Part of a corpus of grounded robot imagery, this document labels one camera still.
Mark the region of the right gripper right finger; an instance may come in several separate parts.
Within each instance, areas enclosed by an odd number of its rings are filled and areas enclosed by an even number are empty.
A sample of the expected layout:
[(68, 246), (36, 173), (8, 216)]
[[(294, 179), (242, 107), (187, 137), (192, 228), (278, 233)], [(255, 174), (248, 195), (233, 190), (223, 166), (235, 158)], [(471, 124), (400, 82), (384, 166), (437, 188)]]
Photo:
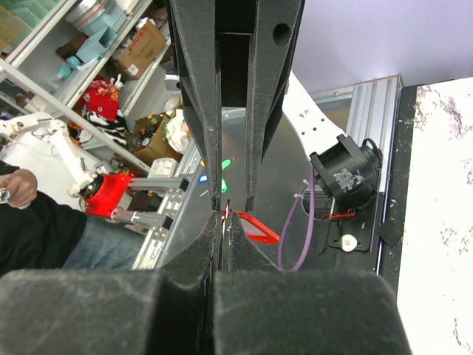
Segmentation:
[(215, 354), (410, 354), (395, 294), (364, 271), (238, 269), (213, 279)]

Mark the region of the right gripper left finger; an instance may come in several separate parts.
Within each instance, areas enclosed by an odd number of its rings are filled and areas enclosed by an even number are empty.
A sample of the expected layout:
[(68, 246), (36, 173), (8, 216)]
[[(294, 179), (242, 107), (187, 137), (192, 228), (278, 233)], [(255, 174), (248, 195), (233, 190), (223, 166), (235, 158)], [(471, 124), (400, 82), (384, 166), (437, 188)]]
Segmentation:
[(154, 270), (24, 270), (1, 279), (3, 354), (211, 354), (222, 217)]

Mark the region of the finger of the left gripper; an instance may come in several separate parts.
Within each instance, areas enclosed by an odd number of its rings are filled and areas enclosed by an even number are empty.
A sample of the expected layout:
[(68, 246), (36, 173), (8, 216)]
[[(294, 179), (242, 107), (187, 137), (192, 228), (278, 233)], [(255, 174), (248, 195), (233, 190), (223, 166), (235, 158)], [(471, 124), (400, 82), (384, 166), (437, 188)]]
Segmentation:
[(171, 1), (171, 20), (185, 117), (205, 157), (211, 208), (221, 204), (220, 69), (214, 1)]
[(256, 205), (259, 168), (282, 116), (303, 1), (257, 1), (249, 42), (245, 116), (245, 210)]

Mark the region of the red key tag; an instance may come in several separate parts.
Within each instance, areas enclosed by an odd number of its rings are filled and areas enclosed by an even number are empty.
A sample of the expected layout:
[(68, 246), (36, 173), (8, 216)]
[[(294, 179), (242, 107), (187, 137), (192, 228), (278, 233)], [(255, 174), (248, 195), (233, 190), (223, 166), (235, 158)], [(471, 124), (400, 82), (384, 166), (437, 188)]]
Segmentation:
[(272, 231), (253, 215), (247, 212), (234, 211), (231, 208), (230, 200), (227, 200), (225, 208), (222, 210), (222, 233), (225, 232), (225, 227), (229, 224), (230, 213), (232, 212), (240, 219), (244, 232), (250, 240), (270, 245), (279, 243), (280, 237), (276, 232)]

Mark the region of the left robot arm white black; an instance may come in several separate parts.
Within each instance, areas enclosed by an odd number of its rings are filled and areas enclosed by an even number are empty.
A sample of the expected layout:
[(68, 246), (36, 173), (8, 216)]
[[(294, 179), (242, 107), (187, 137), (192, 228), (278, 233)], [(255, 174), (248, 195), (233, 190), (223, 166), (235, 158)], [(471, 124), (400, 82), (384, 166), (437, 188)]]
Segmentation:
[(256, 205), (259, 169), (279, 122), (296, 133), (323, 192), (348, 209), (377, 193), (381, 152), (357, 144), (315, 104), (292, 72), (303, 1), (181, 1), (168, 4), (183, 114), (221, 206), (222, 111), (245, 111), (245, 208)]

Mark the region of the red robot base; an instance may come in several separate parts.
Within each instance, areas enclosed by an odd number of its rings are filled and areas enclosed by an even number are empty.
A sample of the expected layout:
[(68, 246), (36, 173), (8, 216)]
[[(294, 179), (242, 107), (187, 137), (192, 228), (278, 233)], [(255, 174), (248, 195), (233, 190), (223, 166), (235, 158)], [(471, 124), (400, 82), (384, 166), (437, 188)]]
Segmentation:
[(80, 191), (85, 212), (96, 217), (109, 218), (127, 192), (132, 176), (128, 174), (98, 175)]

